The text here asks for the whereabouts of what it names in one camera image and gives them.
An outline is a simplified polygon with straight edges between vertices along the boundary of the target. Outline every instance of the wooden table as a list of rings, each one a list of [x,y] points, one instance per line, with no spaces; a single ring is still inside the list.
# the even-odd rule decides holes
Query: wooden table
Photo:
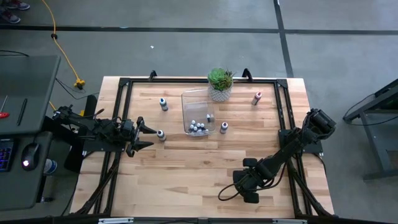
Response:
[[[301,78],[287,80],[295,123],[301,127],[310,109],[304,81]],[[119,77],[104,77],[97,111],[100,108],[105,111],[99,118],[112,117],[118,82]],[[216,125],[228,122],[227,133],[222,135],[216,131],[209,136],[193,138],[183,130],[181,94],[204,88],[206,84],[202,83],[134,84],[128,118],[135,121],[138,116],[143,116],[148,127],[164,130],[167,140],[160,142],[154,134],[142,134],[141,140],[155,144],[136,153],[133,158],[123,153],[112,217],[294,217],[286,172],[277,187],[258,192],[259,204],[244,203],[241,196],[227,202],[217,199],[218,192],[232,183],[232,172],[243,168],[242,159],[259,159],[279,150],[277,132],[280,126],[273,86],[235,84],[227,102],[215,103]],[[251,100],[257,91],[262,92],[262,98],[257,106],[252,106]],[[284,95],[280,92],[285,109]],[[167,100],[167,112],[160,108],[161,97]],[[83,161],[71,212],[78,210],[97,187],[103,157],[103,152],[95,152]],[[303,164],[308,187],[323,207],[333,213],[321,162],[315,156],[305,154]],[[230,188],[223,196],[235,193],[235,189]],[[298,194],[304,211],[300,190]],[[104,194],[102,208],[106,196],[107,193]]]

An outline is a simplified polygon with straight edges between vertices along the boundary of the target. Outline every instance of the concrete floor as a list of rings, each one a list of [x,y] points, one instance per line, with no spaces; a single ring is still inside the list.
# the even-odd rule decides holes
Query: concrete floor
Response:
[[[280,0],[286,29],[397,30],[394,0]],[[50,25],[40,1],[18,12],[25,25]],[[272,0],[62,0],[48,2],[58,25],[129,27],[277,28]],[[0,49],[30,55],[60,55],[48,31],[2,30]],[[255,77],[286,77],[279,34],[59,32],[59,42],[85,90],[100,90],[105,75],[206,75],[213,67]],[[323,142],[324,161],[335,213],[345,218],[398,222],[398,178],[364,183],[362,176],[377,169],[362,127],[341,122],[345,111],[366,95],[398,77],[398,39],[394,35],[287,35],[294,77],[305,79],[312,107],[322,108],[338,122]],[[75,81],[63,59],[58,78]],[[55,106],[74,100],[55,84]],[[63,158],[67,147],[50,152]],[[0,220],[60,215],[77,176],[65,170],[49,181],[45,193],[58,200],[31,210],[1,212]]]

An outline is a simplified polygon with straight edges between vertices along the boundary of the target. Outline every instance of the shoe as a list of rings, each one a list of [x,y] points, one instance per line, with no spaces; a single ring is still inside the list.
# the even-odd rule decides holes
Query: shoe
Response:
[[[19,10],[27,10],[30,8],[30,5],[20,0],[10,0],[6,3],[6,7],[8,9],[19,9]]]
[[[17,24],[21,21],[19,17],[14,15],[10,10],[6,9],[5,7],[0,7],[0,16],[11,24]]]

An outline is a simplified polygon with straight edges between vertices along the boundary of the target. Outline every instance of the transparent bin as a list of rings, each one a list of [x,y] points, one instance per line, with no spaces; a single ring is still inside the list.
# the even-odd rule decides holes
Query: transparent bin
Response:
[[[181,95],[181,100],[185,133],[191,136],[206,136],[216,129],[213,101],[209,97],[208,90],[185,91]],[[212,115],[210,122],[207,120],[207,115]],[[195,125],[197,123],[205,125],[202,131],[190,131],[193,120],[196,122]]]

